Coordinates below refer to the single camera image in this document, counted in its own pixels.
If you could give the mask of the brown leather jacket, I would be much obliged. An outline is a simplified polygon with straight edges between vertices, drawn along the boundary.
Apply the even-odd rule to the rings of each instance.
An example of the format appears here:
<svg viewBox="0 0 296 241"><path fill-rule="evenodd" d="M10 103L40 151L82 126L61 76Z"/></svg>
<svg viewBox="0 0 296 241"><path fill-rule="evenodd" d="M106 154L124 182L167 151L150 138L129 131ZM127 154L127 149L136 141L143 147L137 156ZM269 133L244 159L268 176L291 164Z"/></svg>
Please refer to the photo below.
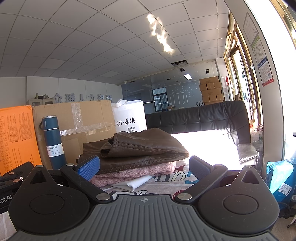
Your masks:
<svg viewBox="0 0 296 241"><path fill-rule="evenodd" d="M189 152L169 133L159 128L142 132L119 132L112 138L85 143L78 163L98 156L98 174L118 172L162 163L184 160Z"/></svg>

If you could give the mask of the pink knitted sweater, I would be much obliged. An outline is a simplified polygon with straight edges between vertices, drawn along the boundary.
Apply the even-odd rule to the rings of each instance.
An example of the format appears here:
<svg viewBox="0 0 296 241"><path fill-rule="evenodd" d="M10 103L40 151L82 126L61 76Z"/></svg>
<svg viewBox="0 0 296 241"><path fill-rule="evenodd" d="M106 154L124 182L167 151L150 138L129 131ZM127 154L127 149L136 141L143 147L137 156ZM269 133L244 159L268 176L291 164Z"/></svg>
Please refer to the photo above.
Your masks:
<svg viewBox="0 0 296 241"><path fill-rule="evenodd" d="M119 182L130 181L142 176L159 176L173 173L176 162L162 163L147 167L133 168L118 172L97 174L91 178L90 182L97 187L116 184Z"/></svg>

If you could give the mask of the orange printed box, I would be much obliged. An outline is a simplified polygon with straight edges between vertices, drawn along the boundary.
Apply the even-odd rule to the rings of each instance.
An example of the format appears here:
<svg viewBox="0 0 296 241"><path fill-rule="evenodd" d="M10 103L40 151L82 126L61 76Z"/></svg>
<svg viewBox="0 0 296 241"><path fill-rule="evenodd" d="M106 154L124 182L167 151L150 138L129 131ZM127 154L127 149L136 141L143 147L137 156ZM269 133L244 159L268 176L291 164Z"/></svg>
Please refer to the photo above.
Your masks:
<svg viewBox="0 0 296 241"><path fill-rule="evenodd" d="M34 166L41 164L32 107L2 108L0 117L1 175L25 162L31 162Z"/></svg>

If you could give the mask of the black leather sofa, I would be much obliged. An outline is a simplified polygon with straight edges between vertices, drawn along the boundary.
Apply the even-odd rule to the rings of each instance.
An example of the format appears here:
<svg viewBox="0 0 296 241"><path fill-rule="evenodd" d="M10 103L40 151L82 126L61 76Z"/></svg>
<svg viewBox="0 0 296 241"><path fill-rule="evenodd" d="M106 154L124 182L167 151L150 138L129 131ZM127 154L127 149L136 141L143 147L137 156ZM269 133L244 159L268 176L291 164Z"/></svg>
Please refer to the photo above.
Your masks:
<svg viewBox="0 0 296 241"><path fill-rule="evenodd" d="M147 114L147 128L169 134L222 131L234 142L241 165L256 165L257 151L251 144L249 119L243 101L226 101L200 107Z"/></svg>

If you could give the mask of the large brown cardboard box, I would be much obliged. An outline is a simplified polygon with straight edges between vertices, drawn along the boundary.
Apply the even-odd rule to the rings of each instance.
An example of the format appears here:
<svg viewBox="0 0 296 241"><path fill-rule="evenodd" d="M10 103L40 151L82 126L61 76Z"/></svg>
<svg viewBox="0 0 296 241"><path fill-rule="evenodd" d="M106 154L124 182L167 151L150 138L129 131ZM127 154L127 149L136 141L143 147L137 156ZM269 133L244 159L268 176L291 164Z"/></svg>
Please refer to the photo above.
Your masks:
<svg viewBox="0 0 296 241"><path fill-rule="evenodd" d="M33 107L33 119L42 164L51 169L44 132L40 123L45 116L56 116L66 161L76 163L83 144L113 137L116 132L111 102L83 101Z"/></svg>

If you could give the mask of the white folded garment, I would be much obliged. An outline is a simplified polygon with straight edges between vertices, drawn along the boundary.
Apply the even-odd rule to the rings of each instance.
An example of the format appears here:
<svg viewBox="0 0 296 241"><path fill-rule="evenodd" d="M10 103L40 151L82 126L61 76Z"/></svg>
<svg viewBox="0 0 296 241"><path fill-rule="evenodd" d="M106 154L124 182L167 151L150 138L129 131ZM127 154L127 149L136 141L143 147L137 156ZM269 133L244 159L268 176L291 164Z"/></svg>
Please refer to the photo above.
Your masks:
<svg viewBox="0 0 296 241"><path fill-rule="evenodd" d="M120 188L126 191L134 192L139 186L145 184L148 180L150 180L152 176L144 175L138 178L135 178L130 181L119 182L116 184L111 184L112 187Z"/></svg>

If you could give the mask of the blue thermos bottle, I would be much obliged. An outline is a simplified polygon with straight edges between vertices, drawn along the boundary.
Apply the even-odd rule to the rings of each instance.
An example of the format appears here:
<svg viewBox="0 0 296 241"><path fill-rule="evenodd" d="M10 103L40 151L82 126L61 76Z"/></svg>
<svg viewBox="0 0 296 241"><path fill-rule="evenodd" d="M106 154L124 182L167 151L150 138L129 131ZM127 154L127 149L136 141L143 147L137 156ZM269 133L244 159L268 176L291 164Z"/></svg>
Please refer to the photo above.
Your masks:
<svg viewBox="0 0 296 241"><path fill-rule="evenodd" d="M45 116L40 123L44 133L47 153L53 170L58 170L66 164L58 119L55 115Z"/></svg>

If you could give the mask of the white shopping bag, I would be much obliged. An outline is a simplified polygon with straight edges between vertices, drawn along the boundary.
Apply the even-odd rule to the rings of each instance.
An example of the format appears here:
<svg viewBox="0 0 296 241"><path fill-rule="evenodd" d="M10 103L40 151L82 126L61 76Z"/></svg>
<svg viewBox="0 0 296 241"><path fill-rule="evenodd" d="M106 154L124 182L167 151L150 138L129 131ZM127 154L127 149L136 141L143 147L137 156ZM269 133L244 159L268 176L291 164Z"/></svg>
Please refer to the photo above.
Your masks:
<svg viewBox="0 0 296 241"><path fill-rule="evenodd" d="M147 129L144 103L141 100L127 101L120 99L112 103L116 132L141 132Z"/></svg>

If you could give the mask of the blue plastic package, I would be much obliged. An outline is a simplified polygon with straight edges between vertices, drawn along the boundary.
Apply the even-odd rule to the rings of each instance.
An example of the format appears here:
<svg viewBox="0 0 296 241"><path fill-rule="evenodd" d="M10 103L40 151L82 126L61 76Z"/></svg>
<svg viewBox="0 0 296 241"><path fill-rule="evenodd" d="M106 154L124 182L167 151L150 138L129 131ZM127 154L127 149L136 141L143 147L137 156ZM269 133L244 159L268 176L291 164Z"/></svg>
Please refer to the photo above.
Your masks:
<svg viewBox="0 0 296 241"><path fill-rule="evenodd" d="M268 162L266 166L266 185L279 204L286 208L295 195L295 158Z"/></svg>

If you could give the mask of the beige glass door cabinet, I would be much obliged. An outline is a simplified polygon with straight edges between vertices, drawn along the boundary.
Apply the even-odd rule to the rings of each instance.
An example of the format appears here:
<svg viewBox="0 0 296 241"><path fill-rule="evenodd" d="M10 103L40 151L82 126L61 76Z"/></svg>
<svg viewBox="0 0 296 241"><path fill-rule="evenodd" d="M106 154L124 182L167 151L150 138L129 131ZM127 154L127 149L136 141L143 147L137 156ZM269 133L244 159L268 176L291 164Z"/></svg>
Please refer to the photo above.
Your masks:
<svg viewBox="0 0 296 241"><path fill-rule="evenodd" d="M52 98L43 98L43 99L29 99L27 101L27 105L31 106L40 106L40 105L47 105L47 104L53 104L54 100Z"/></svg>

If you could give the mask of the stacked cardboard boxes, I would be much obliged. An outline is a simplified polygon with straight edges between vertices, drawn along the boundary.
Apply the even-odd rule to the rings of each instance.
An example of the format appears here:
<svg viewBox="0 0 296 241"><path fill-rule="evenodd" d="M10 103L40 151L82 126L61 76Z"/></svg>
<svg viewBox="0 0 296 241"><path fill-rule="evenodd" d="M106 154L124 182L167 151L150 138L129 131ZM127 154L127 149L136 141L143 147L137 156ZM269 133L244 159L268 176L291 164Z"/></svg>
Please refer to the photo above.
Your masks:
<svg viewBox="0 0 296 241"><path fill-rule="evenodd" d="M224 102L222 84L218 76L200 79L199 88L205 105Z"/></svg>

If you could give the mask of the wall notice posters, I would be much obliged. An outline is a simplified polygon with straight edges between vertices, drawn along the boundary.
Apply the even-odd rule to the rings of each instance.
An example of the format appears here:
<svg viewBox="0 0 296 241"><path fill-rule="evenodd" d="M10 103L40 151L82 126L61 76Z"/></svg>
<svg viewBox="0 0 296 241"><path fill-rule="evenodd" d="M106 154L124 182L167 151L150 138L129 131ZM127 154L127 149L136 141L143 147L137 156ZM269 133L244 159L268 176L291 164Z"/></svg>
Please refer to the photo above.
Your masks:
<svg viewBox="0 0 296 241"><path fill-rule="evenodd" d="M255 24L251 19L249 13L246 13L243 30L246 33L247 39L254 53L262 86L266 86L274 82L274 79L270 69L269 61L266 56L266 52L259 37L259 32L255 27Z"/></svg>

